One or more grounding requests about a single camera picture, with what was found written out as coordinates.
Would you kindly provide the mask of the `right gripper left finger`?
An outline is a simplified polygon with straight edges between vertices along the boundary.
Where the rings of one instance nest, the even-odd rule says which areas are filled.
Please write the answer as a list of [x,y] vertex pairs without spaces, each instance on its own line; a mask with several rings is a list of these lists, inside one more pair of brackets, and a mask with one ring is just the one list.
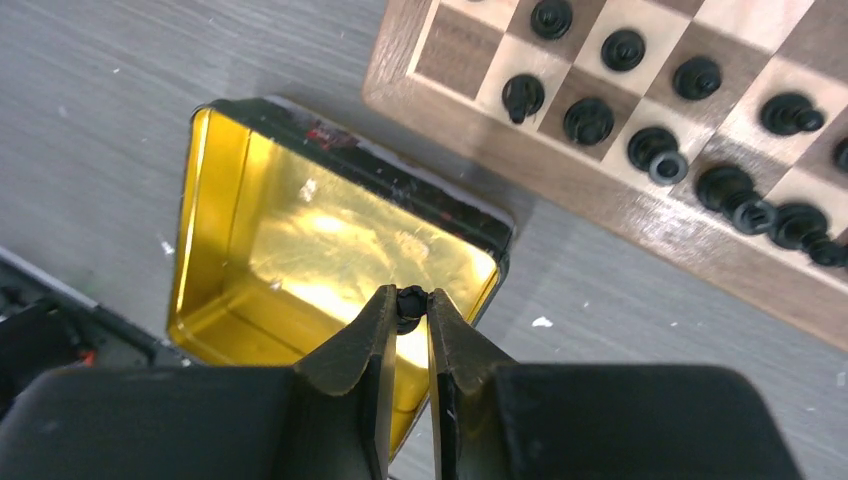
[[290,366],[62,368],[1,424],[5,479],[384,479],[397,289]]

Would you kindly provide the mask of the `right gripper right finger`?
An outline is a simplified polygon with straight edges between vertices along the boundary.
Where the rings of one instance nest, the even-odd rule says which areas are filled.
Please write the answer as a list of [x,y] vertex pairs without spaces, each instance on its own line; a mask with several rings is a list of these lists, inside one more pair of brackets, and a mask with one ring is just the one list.
[[440,479],[798,479],[754,386],[724,367],[520,363],[442,290],[427,306]]

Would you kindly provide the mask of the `black rook chess piece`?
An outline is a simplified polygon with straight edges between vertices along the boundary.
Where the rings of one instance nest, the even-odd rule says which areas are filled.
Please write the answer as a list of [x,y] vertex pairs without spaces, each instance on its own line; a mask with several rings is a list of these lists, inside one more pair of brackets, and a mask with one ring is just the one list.
[[429,293],[419,285],[411,285],[397,293],[397,334],[413,332],[427,313]]

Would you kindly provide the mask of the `gold metal tray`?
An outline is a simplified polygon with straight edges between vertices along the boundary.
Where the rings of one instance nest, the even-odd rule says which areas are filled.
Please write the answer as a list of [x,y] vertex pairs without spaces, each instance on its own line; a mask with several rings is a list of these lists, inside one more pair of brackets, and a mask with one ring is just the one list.
[[259,402],[243,366],[288,366],[393,284],[479,321],[503,283],[504,210],[282,97],[220,99],[190,120],[169,338],[215,371],[209,418]]

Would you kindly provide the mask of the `wooden chess board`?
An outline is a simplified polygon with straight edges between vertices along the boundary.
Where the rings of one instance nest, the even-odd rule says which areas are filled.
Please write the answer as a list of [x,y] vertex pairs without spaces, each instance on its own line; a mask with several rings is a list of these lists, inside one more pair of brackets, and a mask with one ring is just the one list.
[[[539,1],[390,1],[363,97],[372,109],[556,202],[823,340],[847,344],[847,265],[822,267],[744,235],[695,192],[702,172],[735,165],[776,209],[815,205],[847,247],[847,174],[832,150],[847,137],[847,5],[843,1],[569,1],[570,30],[539,38]],[[638,31],[646,54],[633,70],[601,61],[605,39]],[[722,86],[699,101],[672,77],[695,56],[713,59]],[[538,78],[541,109],[513,124],[504,84]],[[767,100],[800,93],[824,113],[812,133],[777,136],[759,122]],[[613,111],[610,135],[571,141],[566,111],[596,97]],[[627,143],[652,126],[670,130],[689,163],[676,185],[634,168]]]

